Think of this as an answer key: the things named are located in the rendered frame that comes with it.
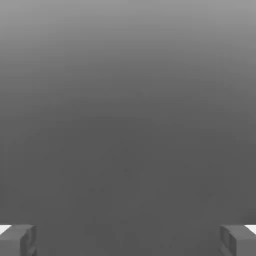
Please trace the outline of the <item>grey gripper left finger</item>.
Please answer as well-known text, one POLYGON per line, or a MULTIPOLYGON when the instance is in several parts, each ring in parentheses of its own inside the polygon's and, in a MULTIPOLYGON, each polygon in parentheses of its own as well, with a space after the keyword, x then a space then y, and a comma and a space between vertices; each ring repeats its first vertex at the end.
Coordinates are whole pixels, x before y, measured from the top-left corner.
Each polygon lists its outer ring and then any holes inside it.
POLYGON ((0 256, 38 256, 37 226, 0 224, 0 256))

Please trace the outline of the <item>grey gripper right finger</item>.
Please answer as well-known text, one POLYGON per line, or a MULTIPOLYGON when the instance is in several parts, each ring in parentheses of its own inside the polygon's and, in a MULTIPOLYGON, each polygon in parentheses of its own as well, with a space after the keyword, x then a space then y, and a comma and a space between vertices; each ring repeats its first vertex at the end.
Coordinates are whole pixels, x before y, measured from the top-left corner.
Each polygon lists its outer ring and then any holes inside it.
POLYGON ((256 256, 256 224, 221 225, 222 256, 256 256))

